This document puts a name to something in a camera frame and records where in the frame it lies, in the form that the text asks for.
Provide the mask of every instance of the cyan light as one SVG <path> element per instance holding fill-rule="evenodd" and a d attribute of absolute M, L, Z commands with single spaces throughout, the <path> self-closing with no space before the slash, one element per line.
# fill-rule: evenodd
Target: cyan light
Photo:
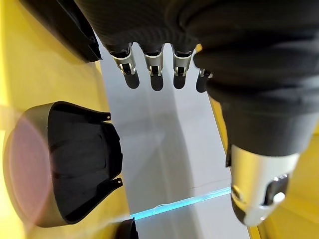
<path fill-rule="evenodd" d="M 154 216 L 156 214 L 168 212 L 168 211 L 171 211 L 171 210 L 174 210 L 177 208 L 185 207 L 188 205 L 192 205 L 195 203 L 206 201 L 206 200 L 209 200 L 212 198 L 217 198 L 217 197 L 224 196 L 227 194 L 230 194 L 230 187 L 223 188 L 223 189 L 220 189 L 220 190 L 217 190 L 217 191 L 214 191 L 212 193 L 205 194 L 205 195 L 186 198 L 186 199 L 174 202 L 174 203 L 163 204 L 163 205 L 160 205 L 160 206 L 157 206 L 155 208 L 148 209 L 148 210 L 145 210 L 145 211 L 142 211 L 139 213 L 134 213 L 131 215 L 131 218 L 135 218 L 135 220 L 147 218 L 150 216 Z"/>

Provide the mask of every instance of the black plastic part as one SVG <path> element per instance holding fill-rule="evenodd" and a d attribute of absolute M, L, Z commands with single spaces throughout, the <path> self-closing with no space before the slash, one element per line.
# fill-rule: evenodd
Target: black plastic part
<path fill-rule="evenodd" d="M 181 76 L 181 75 L 174 75 L 174 87 L 176 89 L 181 89 L 184 87 L 186 81 L 186 76 Z"/>
<path fill-rule="evenodd" d="M 131 68 L 130 68 L 129 63 L 123 64 L 122 67 L 123 67 L 123 71 L 124 71 L 126 74 L 128 74 L 128 75 L 132 74 L 132 71 L 131 71 Z"/>
<path fill-rule="evenodd" d="M 109 120 L 110 113 L 67 102 L 22 114 L 9 136 L 4 164 L 9 196 L 21 218 L 41 227 L 74 224 L 123 185 L 114 179 L 123 155 Z"/>
<path fill-rule="evenodd" d="M 135 220 L 129 219 L 123 221 L 116 232 L 115 239 L 139 239 L 136 230 Z"/>
<path fill-rule="evenodd" d="M 232 194 L 233 194 L 236 198 L 238 198 L 238 199 L 241 198 L 241 197 L 240 197 L 240 194 L 239 194 L 239 192 L 236 190 L 236 188 L 231 187 L 231 192 L 232 192 Z"/>
<path fill-rule="evenodd" d="M 159 68 L 158 68 L 158 66 L 151 66 L 151 70 L 152 70 L 152 73 L 153 73 L 155 76 L 158 76 L 158 75 L 159 75 Z"/>
<path fill-rule="evenodd" d="M 243 210 L 241 210 L 241 209 L 236 205 L 236 203 L 234 202 L 234 200 L 233 200 L 232 197 L 231 197 L 231 205 L 232 205 L 232 207 L 233 207 L 233 210 L 234 210 L 234 213 L 235 213 L 237 219 L 238 219 L 242 224 L 245 225 L 244 219 L 245 219 L 245 217 L 246 217 L 246 213 L 245 213 Z"/>
<path fill-rule="evenodd" d="M 151 86 L 155 91 L 160 91 L 163 89 L 163 75 L 161 76 L 151 76 Z"/>
<path fill-rule="evenodd" d="M 125 78 L 126 84 L 131 89 L 136 89 L 140 85 L 139 75 L 137 71 L 135 72 L 134 75 L 126 74 L 124 78 Z"/>
<path fill-rule="evenodd" d="M 97 39 L 73 0 L 20 0 L 31 7 L 42 24 L 63 38 L 84 61 L 101 60 Z"/>
<path fill-rule="evenodd" d="M 277 181 L 274 180 L 271 183 L 269 183 L 266 189 L 264 205 L 266 206 L 271 205 L 274 201 L 274 196 L 277 193 L 282 192 L 286 194 L 288 183 L 289 183 L 288 175 L 285 175 L 284 178 L 278 177 Z"/>
<path fill-rule="evenodd" d="M 200 93 L 203 93 L 206 91 L 207 87 L 207 81 L 208 77 L 210 75 L 210 72 L 207 72 L 206 70 L 204 71 L 204 76 L 201 77 L 200 74 L 198 74 L 198 78 L 196 81 L 196 90 Z"/>

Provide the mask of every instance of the white floor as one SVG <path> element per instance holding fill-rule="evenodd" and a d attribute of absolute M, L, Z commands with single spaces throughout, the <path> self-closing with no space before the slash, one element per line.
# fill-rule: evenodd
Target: white floor
<path fill-rule="evenodd" d="M 228 187 L 230 172 L 224 166 L 225 153 L 208 95 L 195 89 L 198 69 L 193 63 L 185 87 L 175 89 L 172 50 L 166 45 L 164 88 L 155 92 L 143 53 L 134 44 L 141 83 L 132 90 L 111 56 L 103 47 L 100 50 L 112 122 L 121 138 L 131 212 Z M 168 234 L 154 233 L 152 228 L 162 228 Z M 182 236 L 184 232 L 190 236 L 190 230 L 194 237 Z M 236 238 L 249 238 L 247 229 L 237 223 L 227 196 L 138 221 L 142 239 L 208 239 L 219 231 L 223 233 L 216 234 L 216 238 L 223 239 L 230 238 L 229 230 L 233 235 L 245 235 Z"/>

